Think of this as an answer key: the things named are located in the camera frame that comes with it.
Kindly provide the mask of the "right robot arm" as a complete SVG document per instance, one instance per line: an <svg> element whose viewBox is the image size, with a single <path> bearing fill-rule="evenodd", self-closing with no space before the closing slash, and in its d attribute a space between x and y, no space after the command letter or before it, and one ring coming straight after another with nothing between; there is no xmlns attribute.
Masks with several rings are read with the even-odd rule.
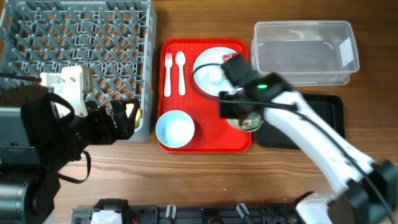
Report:
<svg viewBox="0 0 398 224"><path fill-rule="evenodd" d="M260 76L236 54L221 69L232 84L219 93L219 113L232 127L251 132L267 123L284 133L320 169L333 189L311 193L295 205L305 223L396 222L397 167L375 162L338 134L279 74Z"/></svg>

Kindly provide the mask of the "red snack wrapper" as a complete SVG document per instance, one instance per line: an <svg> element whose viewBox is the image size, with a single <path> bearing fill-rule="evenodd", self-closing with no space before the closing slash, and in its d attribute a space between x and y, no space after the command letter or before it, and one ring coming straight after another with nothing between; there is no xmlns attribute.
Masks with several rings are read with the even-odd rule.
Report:
<svg viewBox="0 0 398 224"><path fill-rule="evenodd" d="M229 53L229 54L225 54L221 57L223 62L228 61L229 59L231 59L232 57L234 57L235 55L238 55L238 53Z"/></svg>

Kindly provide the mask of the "white tissue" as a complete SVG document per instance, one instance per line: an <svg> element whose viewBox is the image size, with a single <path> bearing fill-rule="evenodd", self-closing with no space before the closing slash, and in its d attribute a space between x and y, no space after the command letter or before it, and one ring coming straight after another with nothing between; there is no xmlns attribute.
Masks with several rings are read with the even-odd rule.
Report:
<svg viewBox="0 0 398 224"><path fill-rule="evenodd" d="M209 82L212 85L217 85L223 80L223 71L220 69L214 69L209 74Z"/></svg>

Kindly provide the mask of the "green bowl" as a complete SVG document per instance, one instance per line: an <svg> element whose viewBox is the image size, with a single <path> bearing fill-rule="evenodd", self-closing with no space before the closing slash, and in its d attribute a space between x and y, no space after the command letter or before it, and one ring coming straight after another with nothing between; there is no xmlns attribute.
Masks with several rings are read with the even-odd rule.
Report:
<svg viewBox="0 0 398 224"><path fill-rule="evenodd" d="M231 127L246 132L257 131L263 124L263 121L262 116L257 112L244 114L237 119L227 119Z"/></svg>

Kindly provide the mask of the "white plastic fork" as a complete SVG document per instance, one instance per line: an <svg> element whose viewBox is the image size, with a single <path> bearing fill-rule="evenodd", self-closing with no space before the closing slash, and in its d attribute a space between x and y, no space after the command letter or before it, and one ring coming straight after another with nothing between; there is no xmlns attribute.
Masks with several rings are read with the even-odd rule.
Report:
<svg viewBox="0 0 398 224"><path fill-rule="evenodd" d="M170 97L171 92L172 92L172 85L171 85L171 68L173 65L172 61L172 54L171 53L166 53L165 54L165 68L166 68L166 74L165 74L165 85L164 85L164 96L165 97Z"/></svg>

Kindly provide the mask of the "yellow plastic cup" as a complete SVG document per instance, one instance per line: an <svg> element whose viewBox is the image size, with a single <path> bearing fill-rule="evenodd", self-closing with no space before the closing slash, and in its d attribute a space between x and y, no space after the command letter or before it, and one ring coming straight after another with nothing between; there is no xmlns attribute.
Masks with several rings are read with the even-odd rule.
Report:
<svg viewBox="0 0 398 224"><path fill-rule="evenodd" d="M128 118L132 117L132 112L134 111L134 109L135 109L134 104L130 103L126 105L126 115ZM135 115L135 126L134 126L135 129L139 127L141 118L142 118L142 110L138 108Z"/></svg>

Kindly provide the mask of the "white plastic spoon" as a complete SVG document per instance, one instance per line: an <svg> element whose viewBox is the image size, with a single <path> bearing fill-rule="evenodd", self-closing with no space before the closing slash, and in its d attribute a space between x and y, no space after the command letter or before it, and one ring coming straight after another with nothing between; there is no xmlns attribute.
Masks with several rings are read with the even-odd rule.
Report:
<svg viewBox="0 0 398 224"><path fill-rule="evenodd" d="M186 94L185 77L183 71L183 67L186 62L185 54L182 51L178 51L175 61L178 65L178 93L180 96L183 96Z"/></svg>

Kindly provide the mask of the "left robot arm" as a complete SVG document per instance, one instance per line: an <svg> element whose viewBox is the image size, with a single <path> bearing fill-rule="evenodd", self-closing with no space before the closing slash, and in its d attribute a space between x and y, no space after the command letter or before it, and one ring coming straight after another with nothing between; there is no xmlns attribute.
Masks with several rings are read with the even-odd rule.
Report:
<svg viewBox="0 0 398 224"><path fill-rule="evenodd" d="M54 210L60 181L80 180L59 173L89 145L111 145L134 134L139 100L113 100L113 114L93 101L77 116L72 105L41 85L1 95L1 223L43 223Z"/></svg>

